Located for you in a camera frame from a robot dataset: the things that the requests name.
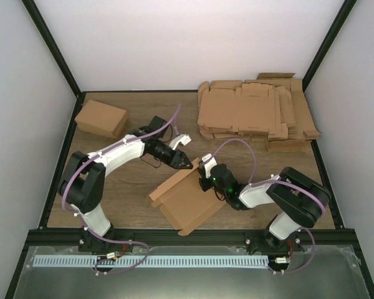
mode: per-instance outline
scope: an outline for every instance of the white wall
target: white wall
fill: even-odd
[[[306,92],[343,219],[374,280],[374,1],[358,1]]]
[[[41,216],[75,98],[21,1],[0,1],[0,298]]]
[[[343,0],[36,0],[82,90],[302,77]]]

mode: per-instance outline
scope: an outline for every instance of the white cable tray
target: white cable tray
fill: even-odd
[[[90,268],[98,255],[36,255],[33,267]],[[136,264],[142,255],[124,255],[116,261],[105,261],[100,267],[127,268]],[[267,269],[265,255],[149,255],[138,268],[259,268]]]

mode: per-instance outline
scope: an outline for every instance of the black metal frame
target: black metal frame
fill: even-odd
[[[60,176],[65,166],[67,155],[69,152],[70,144],[75,132],[76,123],[75,117],[80,111],[83,102],[85,100],[86,92],[81,92],[77,83],[70,72],[62,54],[60,53],[57,44],[53,36],[51,35],[47,25],[45,24],[43,17],[41,16],[36,4],[33,0],[22,0],[26,9],[32,17],[36,27],[41,33],[45,43],[50,49],[55,61],[59,68],[64,74],[65,79],[68,81],[69,86],[77,97],[75,108],[72,113],[69,127],[65,136],[64,144],[60,152],[60,157],[55,168],[54,177],[50,185],[49,194],[47,196],[46,204],[42,213],[42,217],[39,223],[39,229],[30,230],[21,252],[17,267],[15,269],[13,278],[7,291],[6,298],[13,298],[19,276],[24,265],[27,251],[30,246],[78,246],[80,236],[82,235],[81,229],[51,229],[47,227],[47,221],[50,216],[52,205],[55,199],[56,186],[59,183]],[[323,61],[327,51],[332,45],[332,42],[336,38],[339,30],[342,28],[343,23],[348,17],[350,11],[354,7],[356,0],[345,0],[341,6],[335,20],[333,21],[325,39],[323,40],[316,56],[313,59],[304,79],[303,88],[304,90],[308,87],[318,67]],[[136,91],[136,92],[196,92],[196,90],[152,90],[152,91]],[[312,149],[314,152],[317,167],[319,169],[320,177],[324,186],[326,186],[332,193],[332,200],[329,203],[329,207],[332,213],[333,222],[335,224],[334,230],[313,230],[312,233],[315,237],[316,243],[319,245],[351,245],[355,251],[356,256],[361,260],[362,264],[360,270],[362,271],[365,279],[367,289],[371,298],[374,298],[374,284],[368,271],[363,252],[358,243],[356,233],[353,229],[346,229],[343,225],[343,220],[340,211],[335,200],[335,196],[332,191],[330,180],[327,175],[327,171],[322,160],[319,146],[316,141],[312,142]],[[116,239],[129,239],[132,237],[133,240],[146,242],[149,246],[172,246],[172,245],[227,245],[227,246],[245,246],[245,239],[247,234],[258,234],[262,230],[196,230],[190,235],[181,237],[176,231],[171,229],[115,229]],[[299,238],[302,245],[310,245],[311,241],[309,236],[305,232],[299,233]]]

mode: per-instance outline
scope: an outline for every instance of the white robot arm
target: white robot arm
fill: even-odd
[[[283,213],[276,216],[266,229],[266,242],[274,247],[300,227],[313,227],[322,215],[322,209],[316,202],[304,193],[278,184],[280,181],[292,183],[313,194],[323,206],[331,198],[327,189],[290,167],[264,182],[244,185],[237,182],[225,164],[217,164],[212,155],[207,154],[202,158],[199,171],[202,190],[213,189],[234,209],[248,210],[270,203],[281,207]]]
[[[89,172],[85,179],[77,177],[71,185],[66,201],[75,209],[77,216],[80,214],[85,225],[92,229],[99,236],[104,236],[111,228],[110,221],[105,217],[100,201],[103,193],[105,178],[115,169],[126,162],[140,158],[145,154],[150,154],[162,163],[175,169],[191,169],[193,165],[187,155],[176,149],[179,144],[187,145],[191,139],[188,135],[178,135],[170,145],[166,145],[160,140],[166,130],[149,138],[137,139],[147,133],[161,128],[165,120],[154,117],[148,126],[133,130],[122,138],[119,146],[110,145],[100,151],[83,154],[74,153],[65,168],[61,178],[58,192],[62,196],[72,175],[83,162],[95,156],[93,163],[87,167]]]

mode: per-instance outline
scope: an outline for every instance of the wooden surface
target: wooden surface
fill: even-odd
[[[177,125],[181,133],[190,135],[192,142],[182,148],[190,160],[207,153],[213,153],[222,141],[208,141],[198,133],[198,100],[196,93],[88,93],[86,101],[97,100],[126,109],[130,118],[124,129],[126,134],[132,128],[149,124],[154,115],[168,120],[180,103],[181,111]],[[114,140],[82,132],[76,129],[70,152],[89,153],[100,150]],[[321,183],[312,152],[309,153],[270,153],[263,141],[250,141],[257,159],[254,182],[270,178],[285,166],[292,166]],[[157,163],[151,157],[145,160]],[[239,181],[247,181],[252,173],[252,156],[242,143],[229,143],[217,155],[219,163],[225,163]],[[162,213],[147,205],[147,195],[176,170],[161,166],[158,169],[133,160],[115,170],[105,180],[104,195],[101,201],[103,210],[115,227],[123,228],[171,228]],[[57,196],[50,215],[49,227],[80,227],[81,222],[72,213],[64,212]],[[263,229],[271,219],[280,213],[275,204],[261,205],[249,211],[235,211],[224,206],[209,218],[200,228],[205,229]],[[333,221],[327,208],[327,215],[321,218],[315,228],[333,229]]]

